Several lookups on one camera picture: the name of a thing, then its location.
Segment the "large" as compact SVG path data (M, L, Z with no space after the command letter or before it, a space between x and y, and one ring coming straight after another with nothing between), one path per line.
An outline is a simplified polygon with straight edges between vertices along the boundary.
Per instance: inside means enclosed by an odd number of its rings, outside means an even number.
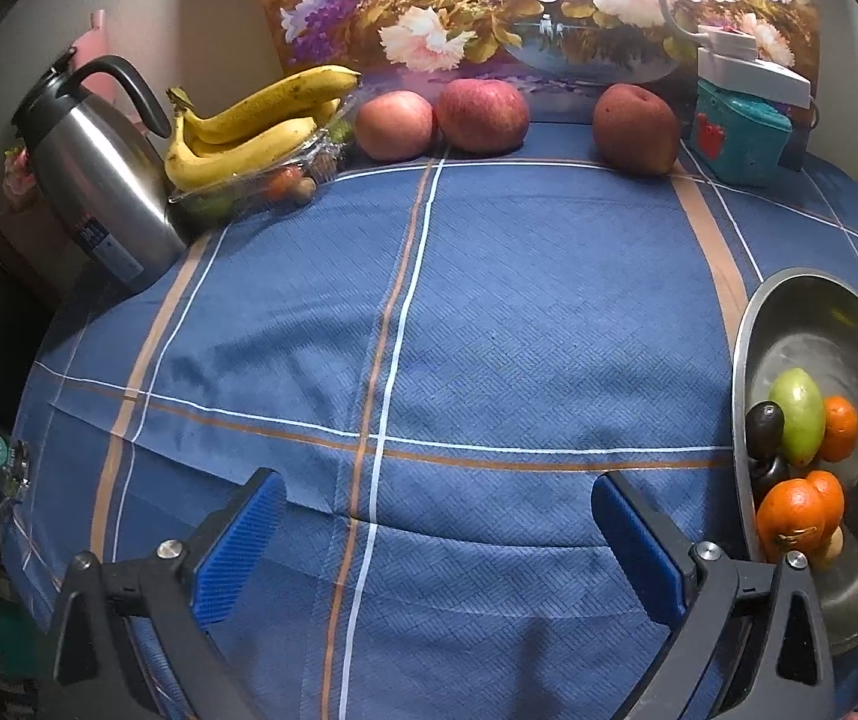
M756 511L756 532L769 562L790 551L810 556L827 538L823 500L813 484L793 478L776 484Z

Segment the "yellow banana bunch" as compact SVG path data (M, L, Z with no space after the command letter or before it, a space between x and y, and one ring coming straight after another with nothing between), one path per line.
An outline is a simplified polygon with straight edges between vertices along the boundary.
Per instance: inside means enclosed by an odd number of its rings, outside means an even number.
M196 192L262 171L317 137L335 119L361 75L342 65L319 65L201 117L181 86L167 89L173 132L164 167L173 187Z

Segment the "flower painting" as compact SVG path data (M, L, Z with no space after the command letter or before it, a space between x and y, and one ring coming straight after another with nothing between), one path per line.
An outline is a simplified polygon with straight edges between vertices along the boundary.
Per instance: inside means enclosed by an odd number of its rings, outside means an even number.
M504 78L541 119L579 121L600 89L650 86L680 112L697 49L675 36L722 28L809 82L820 71L816 0L262 0L284 70L338 64L369 88L427 98L459 76Z

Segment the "green mango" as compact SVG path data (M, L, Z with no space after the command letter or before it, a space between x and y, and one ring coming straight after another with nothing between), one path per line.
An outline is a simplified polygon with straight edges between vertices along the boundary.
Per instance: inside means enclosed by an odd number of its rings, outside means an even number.
M826 424L820 387L805 369L792 367L772 382L769 399L784 411L781 450L785 460L797 468L810 465L820 450Z

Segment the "small orange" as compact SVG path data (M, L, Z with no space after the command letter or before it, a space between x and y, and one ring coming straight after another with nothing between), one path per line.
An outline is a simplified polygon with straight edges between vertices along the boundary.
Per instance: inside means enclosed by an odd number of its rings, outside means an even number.
M824 400L824 419L820 458L829 463L839 463L849 458L857 447L857 408L847 398L833 395Z

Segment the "silver metal plate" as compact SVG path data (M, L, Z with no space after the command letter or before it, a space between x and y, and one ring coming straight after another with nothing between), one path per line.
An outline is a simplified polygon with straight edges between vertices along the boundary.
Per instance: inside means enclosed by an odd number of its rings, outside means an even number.
M784 413L777 458L793 476L823 468L847 488L858 478L858 294L827 273L777 271L751 296L731 360L731 442L738 512L749 555L767 556L756 525L764 493L751 477L753 406Z

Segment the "brown longan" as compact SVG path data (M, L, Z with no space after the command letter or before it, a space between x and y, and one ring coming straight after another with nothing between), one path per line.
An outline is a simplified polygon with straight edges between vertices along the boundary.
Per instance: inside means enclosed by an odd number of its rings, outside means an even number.
M827 567L838 559L842 550L844 550L844 532L841 527L838 527L816 550L811 551L808 561L816 572L826 571Z

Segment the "dark red apple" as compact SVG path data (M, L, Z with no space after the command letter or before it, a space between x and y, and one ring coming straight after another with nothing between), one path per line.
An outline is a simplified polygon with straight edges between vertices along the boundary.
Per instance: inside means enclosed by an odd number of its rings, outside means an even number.
M527 137L527 99L502 80L458 78L447 83L436 103L445 140L466 153L491 156L514 151Z

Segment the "stainless steel thermos jug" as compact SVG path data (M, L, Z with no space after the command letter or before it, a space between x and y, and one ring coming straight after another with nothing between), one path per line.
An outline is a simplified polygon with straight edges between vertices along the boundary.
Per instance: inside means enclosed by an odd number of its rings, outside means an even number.
M127 59L81 67L65 50L13 115L40 192L77 247L121 286L141 293L187 249L169 218L169 183L146 138L169 117Z

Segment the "clear plastic fruit tray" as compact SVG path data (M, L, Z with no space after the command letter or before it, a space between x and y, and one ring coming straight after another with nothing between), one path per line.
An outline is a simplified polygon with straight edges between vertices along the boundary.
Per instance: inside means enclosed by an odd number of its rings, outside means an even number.
M164 167L170 210L198 229L226 224L263 208L289 211L312 202L335 180L353 148L358 101L347 96L297 115L237 145L206 145L175 112Z

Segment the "pale red apple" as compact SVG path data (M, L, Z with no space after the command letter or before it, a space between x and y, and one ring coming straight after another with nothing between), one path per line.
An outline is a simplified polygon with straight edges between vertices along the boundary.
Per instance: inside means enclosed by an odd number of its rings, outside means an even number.
M431 103L413 91L390 91L359 107L354 133L371 160L397 163L412 160L434 141L436 119Z

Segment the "brownish red apple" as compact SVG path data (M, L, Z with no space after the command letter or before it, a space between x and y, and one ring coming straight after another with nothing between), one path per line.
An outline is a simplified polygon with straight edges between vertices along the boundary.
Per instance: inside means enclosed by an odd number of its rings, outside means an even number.
M678 160L681 127L664 99L628 83L611 85L596 101L593 139L601 158L637 176L666 176Z

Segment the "blue plaid tablecloth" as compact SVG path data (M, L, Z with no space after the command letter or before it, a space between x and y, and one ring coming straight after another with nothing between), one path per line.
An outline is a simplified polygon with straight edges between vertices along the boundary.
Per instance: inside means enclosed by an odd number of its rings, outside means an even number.
M214 629L268 717L610 717L665 633L592 484L742 546L731 344L792 266L858 291L858 185L826 161L644 181L537 125L502 160L361 167L134 298L81 278L22 395L2 561L47 622L76 553L144 556L268 466L281 527Z

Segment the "white desk lamp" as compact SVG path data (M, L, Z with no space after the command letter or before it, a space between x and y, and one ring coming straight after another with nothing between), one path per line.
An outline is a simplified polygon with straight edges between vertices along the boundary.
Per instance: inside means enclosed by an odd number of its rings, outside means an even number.
M760 59L751 34L705 26L688 31L676 23L668 0L657 2L665 28L697 47L697 76L701 80L728 93L764 99L774 106L810 109L810 82L776 62Z

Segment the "pink artificial flower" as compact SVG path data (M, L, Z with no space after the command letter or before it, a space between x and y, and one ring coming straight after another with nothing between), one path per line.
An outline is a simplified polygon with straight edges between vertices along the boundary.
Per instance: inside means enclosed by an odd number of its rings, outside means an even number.
M24 146L13 146L4 151L1 188L6 206L13 213L29 208L37 199L37 181Z

